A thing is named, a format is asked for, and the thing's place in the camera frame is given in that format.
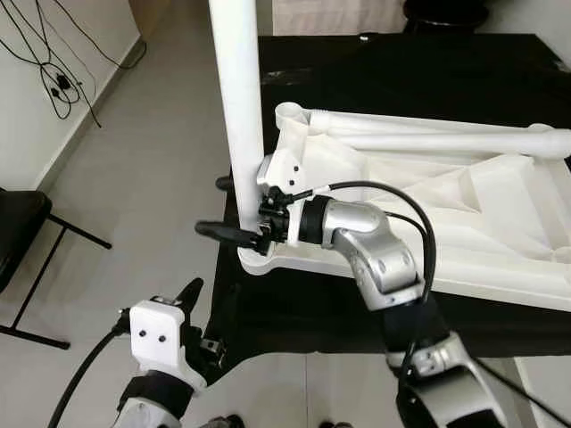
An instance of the power adapter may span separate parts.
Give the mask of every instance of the power adapter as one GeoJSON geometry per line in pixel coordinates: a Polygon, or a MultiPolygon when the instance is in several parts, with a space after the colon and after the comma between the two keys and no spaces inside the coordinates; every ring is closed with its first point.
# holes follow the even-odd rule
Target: power adapter
{"type": "Polygon", "coordinates": [[[71,88],[70,81],[63,74],[58,73],[57,76],[55,77],[55,80],[57,81],[57,86],[61,90],[65,91],[66,89],[71,88]]]}

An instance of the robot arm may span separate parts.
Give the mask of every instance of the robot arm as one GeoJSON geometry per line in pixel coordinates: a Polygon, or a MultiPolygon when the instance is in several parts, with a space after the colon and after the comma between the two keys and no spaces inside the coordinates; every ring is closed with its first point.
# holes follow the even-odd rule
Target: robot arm
{"type": "Polygon", "coordinates": [[[218,370],[221,344],[190,325],[202,286],[196,278],[174,300],[153,297],[130,309],[131,352],[144,373],[123,392],[114,428],[180,428],[190,399],[218,370]]]}
{"type": "MultiPolygon", "coordinates": [[[[260,206],[262,235],[207,222],[196,230],[215,239],[232,241],[235,236],[234,243],[265,254],[270,242],[286,241],[287,206],[293,202],[291,194],[268,189],[260,206]]],[[[405,426],[505,426],[497,400],[461,339],[444,323],[434,299],[428,294],[423,300],[424,280],[383,211],[363,202],[317,195],[303,204],[299,225],[300,241],[347,259],[368,310],[378,315],[386,360],[395,375],[401,378],[410,343],[418,344],[405,382],[399,382],[397,406],[405,426]]]]}

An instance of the black cable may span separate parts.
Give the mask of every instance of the black cable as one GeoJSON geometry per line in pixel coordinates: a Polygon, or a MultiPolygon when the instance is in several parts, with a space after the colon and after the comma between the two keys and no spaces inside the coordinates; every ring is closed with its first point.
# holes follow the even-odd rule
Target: black cable
{"type": "Polygon", "coordinates": [[[54,410],[54,413],[52,414],[52,418],[50,419],[47,428],[55,428],[58,425],[58,423],[60,423],[60,419],[62,419],[63,412],[65,411],[65,408],[68,405],[68,402],[70,401],[73,392],[78,387],[81,378],[89,369],[89,366],[91,366],[91,364],[94,362],[97,356],[105,348],[105,346],[107,346],[109,342],[119,334],[120,332],[116,331],[115,329],[111,330],[103,337],[101,341],[99,341],[99,343],[96,344],[96,346],[91,350],[91,352],[89,352],[89,355],[87,355],[86,359],[83,360],[81,366],[79,366],[78,370],[71,378],[70,383],[68,383],[67,388],[63,392],[63,395],[60,398],[60,401],[57,403],[57,406],[54,410]]]}
{"type": "Polygon", "coordinates": [[[5,4],[4,4],[4,0],[0,0],[0,3],[2,4],[6,14],[8,15],[8,17],[10,18],[10,20],[12,21],[12,23],[14,24],[14,26],[16,27],[16,29],[20,32],[22,38],[24,39],[24,42],[26,44],[26,46],[28,47],[28,49],[30,50],[30,52],[32,53],[32,55],[34,56],[35,59],[37,59],[37,65],[39,66],[40,69],[40,77],[42,80],[42,83],[44,85],[44,89],[46,90],[46,92],[48,93],[48,96],[50,98],[50,102],[52,103],[52,107],[54,108],[55,114],[59,119],[67,119],[70,114],[71,114],[71,105],[74,103],[79,102],[79,100],[81,99],[81,95],[83,95],[83,98],[86,101],[87,107],[89,109],[89,112],[91,113],[91,116],[93,117],[93,120],[95,122],[95,124],[101,128],[101,123],[99,123],[99,120],[97,119],[95,112],[93,110],[93,106],[91,105],[91,102],[89,102],[89,100],[87,99],[87,96],[83,90],[83,87],[81,86],[81,82],[79,82],[79,80],[77,79],[77,77],[75,76],[75,74],[71,71],[71,69],[68,67],[68,65],[62,60],[62,58],[60,58],[60,56],[54,51],[54,49],[52,49],[52,47],[49,44],[49,41],[47,39],[47,35],[46,35],[46,28],[44,25],[44,16],[43,16],[43,10],[39,4],[39,1],[36,0],[36,9],[37,9],[37,16],[39,18],[39,22],[40,22],[40,28],[42,31],[42,34],[40,35],[38,33],[38,31],[36,30],[36,28],[29,22],[29,20],[26,18],[26,16],[22,13],[21,9],[18,7],[18,5],[13,1],[10,0],[10,3],[12,4],[12,7],[14,8],[14,10],[20,15],[21,19],[28,25],[28,27],[34,32],[34,34],[36,35],[36,37],[38,37],[43,44],[46,46],[46,50],[48,52],[48,60],[46,62],[39,62],[39,59],[37,58],[37,55],[34,53],[33,49],[31,48],[28,40],[25,38],[19,24],[15,21],[15,19],[12,17],[12,14],[7,10],[5,4]],[[63,68],[67,71],[64,72],[62,70],[61,67],[59,67],[57,64],[54,64],[53,62],[51,62],[52,60],[52,55],[60,62],[60,64],[63,66],[63,68]],[[74,100],[71,100],[68,95],[65,93],[65,91],[60,88],[59,83],[56,79],[54,79],[46,70],[46,65],[55,67],[56,69],[58,69],[59,74],[63,75],[67,81],[70,83],[70,88],[76,93],[76,98],[74,100]],[[46,80],[44,79],[44,73],[50,78],[50,80],[52,80],[52,82],[55,84],[56,87],[60,88],[61,91],[56,90],[56,92],[53,92],[51,90],[48,89],[47,84],[46,84],[46,80]],[[54,98],[61,101],[64,104],[67,104],[68,109],[64,114],[61,114],[59,112],[59,110],[57,109],[57,106],[55,105],[55,101],[54,98]]]}
{"type": "Polygon", "coordinates": [[[45,91],[46,91],[46,93],[47,93],[47,95],[48,95],[48,97],[49,97],[49,99],[50,99],[50,102],[51,102],[51,104],[52,104],[52,107],[54,108],[54,112],[55,112],[56,116],[57,116],[59,119],[67,119],[67,118],[69,117],[69,115],[70,115],[70,110],[71,110],[70,98],[69,98],[69,97],[67,96],[67,94],[65,94],[63,91],[62,91],[63,96],[64,96],[66,99],[64,100],[64,99],[62,99],[62,98],[60,98],[60,97],[57,97],[57,99],[59,99],[60,101],[62,101],[62,102],[65,103],[65,104],[67,104],[67,106],[68,106],[67,111],[66,111],[64,114],[61,114],[60,111],[58,110],[56,104],[55,104],[55,101],[54,101],[55,93],[52,92],[52,91],[47,87],[47,83],[46,83],[46,76],[48,76],[49,79],[55,84],[55,86],[58,87],[57,80],[56,80],[56,79],[48,72],[48,70],[46,69],[46,66],[47,66],[47,65],[54,66],[56,69],[59,69],[59,70],[61,70],[61,69],[60,69],[57,65],[55,65],[55,64],[52,64],[52,63],[50,63],[50,62],[41,62],[41,61],[39,60],[39,58],[38,58],[38,56],[36,55],[34,49],[31,47],[31,45],[30,45],[28,39],[27,39],[26,36],[24,35],[23,30],[21,29],[20,25],[18,24],[18,22],[16,22],[15,18],[12,16],[12,14],[10,13],[10,11],[9,11],[8,8],[6,7],[6,5],[5,5],[5,3],[4,3],[4,0],[0,0],[0,5],[1,5],[2,8],[4,9],[6,15],[8,16],[8,18],[10,19],[10,21],[12,22],[12,24],[14,25],[14,27],[18,30],[18,32],[19,32],[19,34],[20,34],[20,36],[21,36],[21,38],[22,38],[24,44],[25,44],[26,47],[28,48],[28,50],[29,50],[29,52],[31,53],[32,57],[34,58],[34,61],[29,60],[29,59],[27,59],[27,58],[24,58],[23,56],[18,55],[17,53],[15,53],[15,52],[13,51],[13,49],[12,49],[10,46],[8,46],[3,40],[0,40],[0,43],[1,43],[1,44],[4,46],[4,48],[6,48],[6,50],[7,50],[10,54],[12,54],[15,58],[17,58],[17,59],[19,59],[19,60],[21,60],[21,61],[24,61],[24,62],[26,62],[26,63],[35,65],[35,66],[38,67],[40,79],[41,79],[42,84],[43,84],[43,86],[44,86],[44,89],[45,89],[45,91]]]}
{"type": "Polygon", "coordinates": [[[111,58],[107,53],[105,53],[101,49],[101,47],[99,47],[99,45],[96,43],[96,41],[91,36],[89,36],[88,33],[86,33],[86,31],[81,28],[81,26],[79,26],[79,24],[75,21],[75,18],[73,18],[71,13],[65,8],[65,6],[63,4],[60,3],[59,0],[54,0],[54,3],[56,3],[60,7],[60,9],[62,9],[63,13],[65,13],[67,15],[67,17],[70,19],[71,23],[75,26],[75,28],[78,29],[79,32],[81,34],[83,34],[86,37],[86,39],[91,42],[91,44],[102,55],[102,57],[105,58],[107,61],[111,62],[112,64],[115,64],[118,68],[120,68],[122,70],[134,69],[139,64],[139,62],[143,59],[143,57],[146,55],[147,45],[146,45],[146,42],[144,41],[143,42],[143,52],[133,61],[133,63],[131,63],[129,65],[119,64],[118,62],[113,60],[113,58],[111,58]]]}
{"type": "Polygon", "coordinates": [[[418,232],[420,233],[420,236],[422,237],[422,254],[424,257],[423,260],[425,263],[427,263],[427,260],[428,260],[428,246],[427,246],[428,235],[426,234],[426,230],[417,221],[413,220],[410,217],[403,216],[402,214],[397,214],[396,212],[391,212],[391,211],[385,211],[385,215],[387,217],[397,218],[399,220],[406,221],[407,223],[413,225],[418,230],[418,232]]]}
{"type": "MultiPolygon", "coordinates": [[[[430,223],[430,219],[426,215],[426,213],[422,210],[420,205],[404,193],[402,190],[397,189],[396,187],[392,187],[391,185],[385,185],[383,183],[377,183],[374,181],[344,181],[340,183],[333,183],[332,185],[327,186],[329,190],[338,190],[338,189],[346,189],[352,187],[369,187],[374,189],[383,190],[388,193],[392,193],[406,203],[417,213],[422,221],[422,224],[426,230],[426,250],[425,254],[427,258],[424,260],[424,279],[425,279],[425,286],[422,291],[422,296],[420,298],[420,311],[418,315],[418,319],[416,321],[415,332],[413,334],[412,340],[409,343],[409,347],[406,349],[404,354],[404,360],[402,361],[401,366],[401,373],[399,375],[399,389],[402,389],[406,384],[406,377],[410,373],[410,362],[412,360],[412,355],[414,353],[415,348],[417,347],[418,341],[418,334],[420,331],[420,326],[422,325],[422,321],[424,319],[424,305],[426,300],[428,299],[428,295],[430,290],[432,289],[432,282],[434,280],[434,272],[436,270],[436,239],[434,237],[434,229],[432,228],[432,224],[430,223]]],[[[313,194],[312,190],[305,191],[302,193],[295,194],[293,196],[294,201],[298,201],[303,198],[307,198],[313,194]]]]}
{"type": "MultiPolygon", "coordinates": [[[[52,24],[52,22],[47,18],[46,13],[44,12],[44,9],[42,8],[42,6],[39,4],[39,2],[37,2],[37,7],[39,8],[40,13],[42,14],[42,18],[44,20],[44,22],[46,23],[46,25],[50,28],[50,30],[52,30],[52,32],[55,34],[55,36],[57,38],[59,38],[59,40],[67,46],[67,48],[70,50],[71,54],[75,57],[76,60],[78,60],[78,62],[83,66],[83,68],[85,69],[86,73],[89,75],[89,77],[91,78],[91,82],[93,83],[93,100],[95,99],[95,97],[97,96],[97,79],[95,78],[94,74],[91,72],[91,70],[89,69],[89,67],[87,66],[87,64],[81,59],[81,57],[73,50],[73,48],[70,46],[70,44],[65,40],[65,38],[62,37],[62,35],[58,32],[57,28],[52,24]]],[[[57,54],[52,50],[55,58],[58,59],[58,61],[62,62],[62,60],[60,59],[59,56],[57,56],[57,54]]]]}
{"type": "Polygon", "coordinates": [[[560,424],[562,424],[563,426],[566,426],[567,428],[571,428],[571,422],[569,422],[568,420],[566,420],[563,416],[561,416],[560,414],[558,414],[555,410],[553,410],[551,407],[549,407],[547,404],[545,404],[544,402],[542,402],[541,400],[537,399],[536,397],[532,396],[529,392],[527,392],[526,390],[524,390],[521,386],[519,386],[518,384],[512,382],[510,379],[508,379],[507,377],[505,377],[503,374],[498,373],[497,371],[495,371],[493,368],[491,368],[490,366],[488,366],[487,364],[485,364],[480,358],[476,358],[476,357],[472,357],[472,360],[478,364],[484,371],[486,371],[489,375],[491,375],[492,377],[496,378],[498,381],[500,381],[501,383],[503,383],[504,385],[506,385],[508,388],[510,388],[512,391],[514,391],[516,394],[518,394],[519,396],[530,400],[532,403],[534,403],[537,407],[539,407],[543,412],[545,412],[546,414],[548,414],[549,416],[551,416],[553,419],[555,419],[557,422],[559,422],[560,424]]]}

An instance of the black table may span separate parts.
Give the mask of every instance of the black table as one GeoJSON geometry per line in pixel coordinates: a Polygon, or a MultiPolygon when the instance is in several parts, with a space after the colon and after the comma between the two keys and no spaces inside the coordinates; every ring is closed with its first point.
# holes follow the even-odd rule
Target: black table
{"type": "MultiPolygon", "coordinates": [[[[535,36],[261,37],[265,152],[274,108],[308,108],[525,127],[571,128],[571,74],[535,36]]],[[[225,222],[237,226],[228,194],[225,222]]],[[[480,357],[567,355],[571,313],[435,293],[450,327],[480,357]]],[[[379,352],[378,322],[349,278],[278,268],[250,276],[236,248],[219,249],[211,337],[224,369],[262,353],[379,352]]]]}

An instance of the power cord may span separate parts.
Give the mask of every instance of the power cord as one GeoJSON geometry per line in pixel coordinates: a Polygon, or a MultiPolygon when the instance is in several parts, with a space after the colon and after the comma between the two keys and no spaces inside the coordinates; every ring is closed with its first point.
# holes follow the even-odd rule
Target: power cord
{"type": "Polygon", "coordinates": [[[545,412],[547,415],[551,416],[553,419],[555,419],[557,422],[559,422],[560,424],[562,424],[563,426],[566,426],[567,428],[571,428],[571,422],[569,422],[567,419],[563,418],[563,416],[561,416],[560,414],[558,414],[555,410],[553,410],[551,407],[549,407],[547,404],[545,404],[544,402],[542,402],[541,400],[537,399],[536,397],[532,396],[530,393],[528,393],[526,390],[524,390],[521,386],[519,386],[516,383],[513,383],[510,379],[508,379],[507,377],[503,376],[502,374],[496,372],[493,368],[491,368],[490,366],[488,366],[487,364],[485,364],[480,358],[476,358],[476,357],[472,357],[472,360],[478,364],[485,372],[487,372],[489,375],[491,375],[492,377],[494,377],[496,380],[500,381],[501,383],[503,383],[504,385],[506,385],[508,388],[510,388],[512,391],[514,391],[517,395],[521,396],[521,397],[525,397],[526,399],[530,400],[532,403],[534,403],[538,408],[540,408],[543,412],[545,412]]]}
{"type": "Polygon", "coordinates": [[[95,78],[95,76],[93,75],[93,73],[91,72],[91,70],[89,69],[89,67],[87,66],[87,64],[85,64],[85,62],[81,59],[81,57],[79,57],[79,55],[73,50],[73,48],[70,46],[70,44],[65,40],[65,38],[62,37],[62,35],[58,32],[58,30],[55,28],[55,26],[52,24],[52,22],[50,20],[47,19],[46,13],[44,12],[44,9],[41,7],[41,5],[39,4],[39,2],[37,2],[37,6],[39,7],[39,11],[42,13],[42,18],[44,19],[44,22],[46,23],[46,25],[50,28],[50,30],[52,30],[52,32],[55,34],[55,36],[64,44],[67,46],[67,48],[70,50],[71,54],[75,57],[76,60],[78,60],[78,62],[83,66],[83,68],[85,69],[86,73],[89,75],[89,77],[91,78],[91,82],[93,84],[93,96],[92,96],[92,100],[95,99],[95,97],[97,96],[97,79],[95,78]]]}
{"type": "Polygon", "coordinates": [[[68,11],[65,8],[65,6],[60,3],[59,0],[53,0],[53,1],[54,1],[54,3],[56,3],[60,7],[60,9],[62,9],[63,13],[65,13],[67,15],[67,17],[70,19],[71,23],[75,26],[75,28],[78,29],[79,32],[81,34],[83,34],[86,37],[86,39],[91,42],[91,44],[102,55],[102,57],[105,58],[110,63],[115,64],[118,68],[120,68],[122,70],[134,69],[139,64],[139,62],[143,59],[143,57],[145,57],[147,45],[146,45],[146,42],[143,42],[143,52],[141,52],[141,54],[133,61],[133,63],[131,63],[129,65],[119,64],[118,62],[113,60],[113,58],[110,57],[107,53],[105,53],[101,49],[101,47],[99,47],[99,45],[96,43],[96,41],[91,36],[89,36],[88,33],[86,33],[86,31],[81,28],[81,26],[79,26],[79,24],[75,21],[75,18],[73,18],[73,16],[71,15],[70,11],[68,11]]]}
{"type": "MultiPolygon", "coordinates": [[[[290,198],[290,201],[291,202],[299,201],[301,199],[308,198],[308,197],[312,196],[313,194],[326,193],[326,192],[329,192],[330,190],[346,189],[346,188],[352,188],[352,187],[369,187],[369,188],[384,190],[385,192],[388,192],[388,193],[392,193],[392,194],[400,197],[401,199],[403,199],[406,203],[408,203],[409,206],[420,217],[420,219],[424,225],[424,229],[417,221],[413,220],[412,218],[408,218],[408,217],[403,216],[401,214],[396,214],[396,213],[393,213],[390,211],[385,212],[385,214],[388,217],[398,218],[398,219],[404,220],[404,221],[412,224],[420,232],[420,234],[422,236],[424,254],[425,254],[425,265],[424,265],[425,287],[423,289],[423,293],[422,293],[422,297],[421,297],[421,304],[422,304],[421,308],[423,308],[424,303],[426,303],[426,299],[428,298],[428,294],[430,293],[430,290],[432,288],[432,282],[434,280],[434,272],[435,272],[435,268],[436,268],[436,240],[434,238],[434,229],[432,228],[432,225],[430,224],[430,220],[428,219],[428,216],[422,210],[422,208],[418,205],[418,203],[416,201],[414,201],[410,196],[408,196],[406,193],[404,193],[400,189],[397,189],[397,188],[392,187],[390,185],[385,185],[383,183],[377,183],[377,182],[373,182],[373,181],[345,181],[345,182],[340,182],[340,183],[334,183],[332,185],[326,185],[326,186],[323,186],[323,187],[320,187],[317,189],[307,190],[305,192],[301,192],[298,194],[294,194],[290,198]]],[[[410,361],[412,359],[412,354],[414,353],[414,349],[416,348],[416,345],[417,345],[417,334],[418,334],[419,327],[422,323],[422,320],[423,320],[423,312],[420,312],[420,315],[418,316],[418,319],[417,319],[416,333],[413,336],[413,340],[410,342],[409,347],[407,348],[407,351],[405,353],[405,358],[402,362],[401,373],[399,375],[399,389],[401,389],[406,383],[406,377],[407,377],[409,370],[410,370],[410,361]]],[[[543,412],[545,412],[547,415],[551,416],[553,419],[555,419],[557,422],[559,422],[563,426],[571,428],[571,422],[569,422],[562,415],[560,415],[555,410],[553,410],[553,408],[549,407],[547,404],[543,403],[539,399],[533,397],[525,389],[521,388],[519,385],[513,383],[507,377],[499,374],[498,372],[493,370],[491,367],[487,366],[479,358],[471,357],[471,359],[475,363],[477,363],[484,371],[486,371],[488,374],[493,376],[495,379],[497,379],[500,383],[502,383],[506,387],[510,388],[517,395],[519,395],[520,397],[523,397],[524,399],[528,399],[529,401],[533,402],[538,408],[540,408],[543,412]]]]}
{"type": "MultiPolygon", "coordinates": [[[[6,16],[10,19],[13,26],[16,28],[16,30],[20,34],[21,39],[24,42],[24,45],[28,48],[29,53],[32,56],[32,59],[25,58],[22,55],[15,53],[15,51],[10,46],[8,46],[5,43],[5,41],[3,41],[1,39],[0,39],[0,44],[11,55],[13,55],[18,60],[21,60],[23,62],[26,62],[26,63],[29,63],[31,65],[38,67],[40,80],[42,82],[42,85],[43,85],[48,97],[49,97],[49,100],[52,104],[52,107],[54,109],[56,116],[59,119],[67,119],[71,113],[71,106],[74,103],[77,103],[80,99],[79,92],[80,92],[81,86],[79,86],[79,89],[78,89],[78,86],[76,86],[75,84],[72,83],[72,80],[68,74],[68,73],[70,73],[70,70],[67,67],[67,65],[65,64],[65,62],[63,62],[59,57],[57,57],[55,55],[56,58],[58,59],[58,61],[62,64],[63,68],[65,68],[67,70],[67,72],[64,71],[62,69],[62,67],[60,67],[59,65],[52,62],[52,54],[54,54],[54,51],[51,49],[51,47],[47,43],[47,39],[44,39],[43,36],[40,35],[37,32],[37,30],[29,23],[29,21],[26,19],[26,17],[21,12],[18,5],[13,0],[10,0],[10,3],[12,5],[13,9],[20,15],[21,19],[32,29],[32,31],[35,33],[35,35],[46,46],[47,60],[46,61],[40,61],[39,55],[32,48],[32,46],[31,46],[30,42],[28,41],[28,38],[24,34],[20,24],[16,21],[14,15],[8,9],[8,7],[5,3],[5,0],[0,0],[0,6],[2,6],[2,8],[4,9],[4,12],[6,13],[6,16]],[[62,88],[61,85],[67,86],[67,85],[63,84],[64,81],[66,81],[67,85],[69,85],[68,89],[71,89],[75,93],[75,96],[73,97],[73,99],[71,99],[70,96],[65,92],[65,89],[62,88]],[[66,106],[66,109],[64,111],[61,111],[61,108],[58,108],[55,100],[58,100],[59,102],[63,103],[66,106]]],[[[43,34],[45,34],[45,29],[44,29],[43,25],[42,25],[42,32],[43,32],[43,34]]]]}
{"type": "Polygon", "coordinates": [[[79,382],[83,378],[86,371],[89,369],[91,364],[95,361],[97,356],[101,353],[101,351],[117,336],[121,336],[123,333],[129,333],[129,319],[128,319],[128,309],[123,309],[121,311],[121,315],[117,324],[111,329],[109,333],[107,333],[99,343],[89,352],[87,357],[83,360],[81,365],[79,366],[78,370],[75,372],[73,377],[68,383],[67,388],[62,394],[62,397],[57,403],[55,407],[54,413],[50,419],[47,428],[56,428],[60,420],[62,419],[63,412],[67,407],[68,403],[70,402],[71,396],[73,392],[78,387],[79,382]]]}
{"type": "MultiPolygon", "coordinates": [[[[83,64],[83,66],[86,68],[87,73],[91,76],[91,78],[94,81],[94,98],[96,95],[96,82],[95,82],[95,77],[94,75],[91,73],[91,71],[89,71],[88,67],[86,66],[86,64],[81,61],[79,59],[79,57],[77,56],[77,54],[73,51],[73,49],[71,49],[70,45],[63,39],[63,37],[61,37],[59,35],[59,33],[57,33],[57,31],[55,30],[54,26],[46,19],[46,14],[45,11],[43,10],[43,8],[41,7],[39,0],[35,0],[35,4],[36,4],[36,10],[37,10],[37,16],[39,19],[39,24],[40,24],[40,32],[38,32],[38,30],[29,22],[29,20],[26,18],[26,16],[22,13],[21,9],[18,7],[18,5],[13,1],[13,0],[9,0],[12,8],[18,13],[18,15],[20,15],[20,18],[22,21],[24,21],[26,23],[26,25],[31,29],[31,31],[36,35],[36,37],[44,44],[44,46],[46,47],[46,51],[47,51],[47,60],[46,61],[40,61],[39,60],[39,56],[36,54],[36,52],[34,51],[34,49],[32,48],[31,44],[29,43],[28,39],[26,38],[20,24],[15,20],[14,16],[12,15],[12,13],[8,10],[6,4],[5,4],[5,0],[0,0],[0,5],[2,6],[2,8],[4,9],[6,15],[8,16],[8,18],[10,19],[10,21],[12,22],[12,24],[14,25],[14,27],[18,30],[21,39],[23,40],[24,44],[26,45],[26,47],[28,48],[29,52],[31,53],[31,56],[33,59],[28,59],[25,58],[24,56],[16,53],[9,45],[7,45],[5,43],[5,41],[3,41],[2,39],[0,39],[0,45],[2,45],[4,47],[4,49],[6,49],[6,51],[8,53],[10,53],[12,56],[14,56],[16,59],[26,62],[28,64],[37,66],[39,69],[39,75],[40,75],[40,80],[42,82],[42,85],[47,93],[47,96],[49,97],[50,103],[52,104],[52,107],[54,109],[55,115],[59,118],[59,119],[67,119],[70,114],[71,114],[71,106],[74,103],[78,103],[82,98],[84,99],[84,101],[87,104],[87,107],[89,109],[89,112],[92,116],[92,118],[94,119],[95,124],[98,127],[102,127],[101,123],[99,122],[99,120],[97,119],[94,109],[93,109],[93,105],[91,104],[91,102],[89,102],[85,91],[83,89],[82,83],[77,79],[77,77],[75,76],[75,74],[71,71],[71,69],[68,67],[68,65],[62,60],[62,58],[54,51],[54,49],[50,46],[49,44],[49,40],[46,34],[46,24],[52,29],[52,31],[54,32],[54,34],[56,34],[56,36],[58,38],[61,39],[61,41],[68,46],[68,48],[71,50],[71,52],[74,54],[74,56],[78,59],[79,62],[81,62],[83,64]],[[57,64],[53,63],[52,61],[52,57],[54,57],[64,68],[64,70],[62,69],[62,67],[58,66],[57,64]],[[73,93],[75,93],[75,95],[73,96],[73,99],[71,99],[68,94],[65,92],[67,90],[71,90],[73,91],[73,93]],[[56,101],[59,101],[61,103],[63,103],[66,106],[66,109],[64,111],[61,111],[58,106],[56,101]]],[[[135,59],[135,61],[128,65],[128,66],[123,66],[119,63],[117,63],[115,60],[113,60],[113,58],[111,58],[108,54],[106,54],[101,47],[99,47],[99,45],[96,43],[96,41],[88,35],[88,33],[86,33],[85,30],[83,30],[78,23],[75,21],[75,19],[73,18],[73,16],[70,14],[70,12],[65,8],[65,6],[63,6],[59,1],[54,0],[54,2],[63,10],[63,12],[66,14],[66,16],[70,19],[70,21],[73,23],[73,25],[79,30],[79,32],[81,32],[82,35],[84,35],[90,42],[91,44],[95,47],[95,49],[99,52],[100,55],[102,55],[103,58],[105,58],[106,60],[110,61],[111,63],[113,63],[114,65],[116,65],[118,68],[123,69],[123,70],[130,70],[133,69],[134,67],[136,67],[139,62],[143,59],[143,57],[146,55],[146,51],[147,51],[147,44],[146,42],[144,42],[143,44],[143,51],[142,53],[135,59]]]]}

